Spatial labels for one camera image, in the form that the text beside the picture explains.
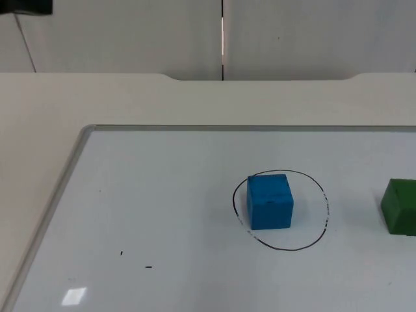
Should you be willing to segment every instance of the black circle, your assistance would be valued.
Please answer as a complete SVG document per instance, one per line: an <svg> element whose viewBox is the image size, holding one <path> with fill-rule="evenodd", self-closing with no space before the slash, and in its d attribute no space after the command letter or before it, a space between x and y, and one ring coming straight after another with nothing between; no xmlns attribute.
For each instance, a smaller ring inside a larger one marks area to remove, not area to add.
<svg viewBox="0 0 416 312"><path fill-rule="evenodd" d="M325 191L324 191L324 189L322 188L322 186L317 182L317 180L315 180L315 179L313 179L310 175L307 175L307 174L305 174L305 173L303 173L303 172L301 172L301 171L296 171L296 170L286 170L286 169L275 169L275 170L266 170L266 171L262 171L262 172L258 172L258 173L256 173L256 174L254 174L255 176L259 176L259 175L261 175L261 174L267 174L267 173L269 173L269 172L281 172L281 171L286 171L286 172L293 172L293 173L296 173L296 174L302 174L303 176L306 176L306 177L308 177L308 178L310 178L316 185L318 185L318 187L319 187L319 189L321 190L321 192L322 192L322 195L324 195L324 198L325 198L325 202L326 202L326 221L325 221L325 225L324 225L324 229L322 230L322 233L319 235L319 237L316 239L316 240L314 240L311 244L309 244L309 245L307 245L307 246L304 246L304 247L300 247L300 248L295 248L295 249L290 249L290 248L278 248L278 247L275 247L275 246L272 246L272 245L270 245L270 244L267 244L265 241L263 241L263 240L261 240L261 239L259 239L257 236L255 236L254 234L253 234L253 232L250 230L250 229L247 229L247 232L253 237L253 238L255 238L257 241L259 241L261 244L263 244L263 245L265 245L265 246L267 246L267 247L269 247L269 248L272 248L272 249L274 249L274 250L280 250L280 251L284 251L284 252L297 252L297 251L299 251L299 250L303 250L303 249L306 249L306 248L309 248L309 247L312 247L313 245L315 245L318 241L320 241L321 240L321 238L323 238L323 236L324 236L324 234L325 234L325 232L326 232L326 229L328 228L328 221L329 221L329 219L330 219L330 203L329 203L329 201L328 201L328 198L326 197L326 194L325 194ZM236 206L235 206L235 195L236 195L236 193L237 193L237 191L239 190L239 188L241 187L241 185L243 185L245 182L247 181L247 178L246 179L244 179L244 180L242 180L241 182L240 182L240 184L238 184L237 185L237 187L235 188L235 190L234 190L234 193L233 193L233 207L234 207L234 212L235 212L235 215L237 216L237 218L239 219L239 221L240 221L240 223L241 223L241 225L242 226L244 226L244 223L243 223L243 221L241 220L241 218L240 218L240 216L239 216L239 213L238 213L238 211L237 211L237 208L236 208Z"/></svg>

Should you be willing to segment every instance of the blue cube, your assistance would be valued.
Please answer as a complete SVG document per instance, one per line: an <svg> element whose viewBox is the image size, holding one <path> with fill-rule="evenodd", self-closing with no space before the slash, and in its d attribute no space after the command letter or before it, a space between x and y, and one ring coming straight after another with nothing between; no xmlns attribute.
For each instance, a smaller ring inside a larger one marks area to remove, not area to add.
<svg viewBox="0 0 416 312"><path fill-rule="evenodd" d="M285 229L292 223L293 197L285 174L252 175L247 179L251 229Z"/></svg>

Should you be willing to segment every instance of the black object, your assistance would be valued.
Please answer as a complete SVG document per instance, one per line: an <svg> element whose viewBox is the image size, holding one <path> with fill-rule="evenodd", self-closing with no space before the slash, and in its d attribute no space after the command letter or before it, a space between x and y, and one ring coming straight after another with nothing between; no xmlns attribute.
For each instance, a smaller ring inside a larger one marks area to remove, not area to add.
<svg viewBox="0 0 416 312"><path fill-rule="evenodd" d="M53 0L0 0L0 14L51 15Z"/></svg>

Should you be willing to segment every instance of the foam block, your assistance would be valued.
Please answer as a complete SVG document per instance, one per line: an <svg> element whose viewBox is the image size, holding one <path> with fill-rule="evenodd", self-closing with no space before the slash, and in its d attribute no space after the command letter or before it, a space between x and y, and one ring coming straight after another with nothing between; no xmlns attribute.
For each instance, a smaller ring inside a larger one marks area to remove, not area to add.
<svg viewBox="0 0 416 312"><path fill-rule="evenodd" d="M293 197L285 174L252 175L247 179L251 229L284 229L292 223Z"/></svg>
<svg viewBox="0 0 416 312"><path fill-rule="evenodd" d="M416 236L416 181L390 179L382 211L390 234Z"/></svg>

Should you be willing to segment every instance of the green cube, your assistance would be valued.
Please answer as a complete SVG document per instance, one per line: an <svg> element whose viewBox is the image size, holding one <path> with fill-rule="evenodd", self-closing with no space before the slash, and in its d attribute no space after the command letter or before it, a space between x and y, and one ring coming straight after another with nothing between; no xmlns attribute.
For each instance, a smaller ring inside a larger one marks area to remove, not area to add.
<svg viewBox="0 0 416 312"><path fill-rule="evenodd" d="M416 236L416 180L390 179L382 211L390 234Z"/></svg>

